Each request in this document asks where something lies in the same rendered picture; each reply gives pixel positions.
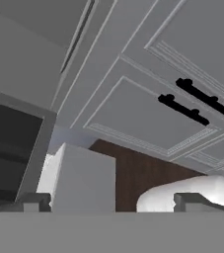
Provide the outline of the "white rounded shape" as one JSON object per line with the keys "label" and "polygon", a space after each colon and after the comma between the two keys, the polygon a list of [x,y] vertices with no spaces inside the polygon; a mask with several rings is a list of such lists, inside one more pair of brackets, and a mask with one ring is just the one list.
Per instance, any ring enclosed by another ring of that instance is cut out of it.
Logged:
{"label": "white rounded shape", "polygon": [[199,193],[214,204],[224,206],[224,177],[196,176],[153,187],[141,194],[137,212],[173,212],[175,193]]}

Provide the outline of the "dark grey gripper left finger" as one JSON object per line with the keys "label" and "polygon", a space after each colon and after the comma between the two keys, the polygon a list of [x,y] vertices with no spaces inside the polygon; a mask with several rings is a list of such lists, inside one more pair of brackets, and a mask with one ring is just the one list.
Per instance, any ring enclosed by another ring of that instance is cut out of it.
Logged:
{"label": "dark grey gripper left finger", "polygon": [[13,204],[3,205],[0,212],[51,212],[50,193],[28,193]]}

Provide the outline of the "grey panelled cupboard door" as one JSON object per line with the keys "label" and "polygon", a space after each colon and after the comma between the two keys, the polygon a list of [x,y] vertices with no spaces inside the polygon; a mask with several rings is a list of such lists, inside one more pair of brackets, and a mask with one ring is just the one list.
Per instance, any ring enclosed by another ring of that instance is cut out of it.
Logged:
{"label": "grey panelled cupboard door", "polygon": [[203,174],[224,176],[224,134],[173,163]]}

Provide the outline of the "plain grey cupboard panel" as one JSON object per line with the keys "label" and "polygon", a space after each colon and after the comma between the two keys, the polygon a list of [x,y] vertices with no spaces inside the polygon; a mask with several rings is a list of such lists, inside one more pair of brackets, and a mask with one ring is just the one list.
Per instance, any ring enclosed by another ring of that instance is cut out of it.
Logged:
{"label": "plain grey cupboard panel", "polygon": [[0,0],[0,92],[49,108],[97,0]]}

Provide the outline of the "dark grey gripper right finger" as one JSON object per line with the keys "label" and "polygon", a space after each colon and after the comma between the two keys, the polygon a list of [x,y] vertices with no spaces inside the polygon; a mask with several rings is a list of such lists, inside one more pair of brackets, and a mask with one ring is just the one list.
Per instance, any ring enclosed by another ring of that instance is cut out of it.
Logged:
{"label": "dark grey gripper right finger", "polygon": [[224,206],[214,204],[199,193],[175,193],[174,212],[218,212]]}

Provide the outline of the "grey panelled drawer front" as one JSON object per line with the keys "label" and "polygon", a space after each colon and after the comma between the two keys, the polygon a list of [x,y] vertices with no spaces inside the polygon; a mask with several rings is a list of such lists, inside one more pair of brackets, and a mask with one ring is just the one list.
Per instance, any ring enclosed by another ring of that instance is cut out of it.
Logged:
{"label": "grey panelled drawer front", "polygon": [[179,78],[191,79],[224,105],[224,0],[156,0],[124,54],[224,118],[176,85]]}
{"label": "grey panelled drawer front", "polygon": [[[179,104],[198,109],[210,124],[203,126],[160,103],[161,94],[173,94]],[[224,118],[125,57],[118,59],[100,80],[72,125],[168,161],[224,134]]]}

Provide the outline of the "white box-shaped block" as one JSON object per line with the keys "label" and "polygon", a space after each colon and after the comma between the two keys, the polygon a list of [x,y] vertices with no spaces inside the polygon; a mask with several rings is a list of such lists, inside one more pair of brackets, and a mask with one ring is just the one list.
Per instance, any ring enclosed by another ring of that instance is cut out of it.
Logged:
{"label": "white box-shaped block", "polygon": [[63,143],[47,155],[37,186],[50,193],[55,213],[97,214],[115,211],[115,159]]}

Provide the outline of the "dark appliance with grey frame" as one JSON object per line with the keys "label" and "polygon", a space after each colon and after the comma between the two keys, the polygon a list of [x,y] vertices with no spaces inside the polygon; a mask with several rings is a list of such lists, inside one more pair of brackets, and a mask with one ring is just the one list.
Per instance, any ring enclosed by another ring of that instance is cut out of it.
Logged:
{"label": "dark appliance with grey frame", "polygon": [[0,93],[0,209],[37,190],[56,113]]}

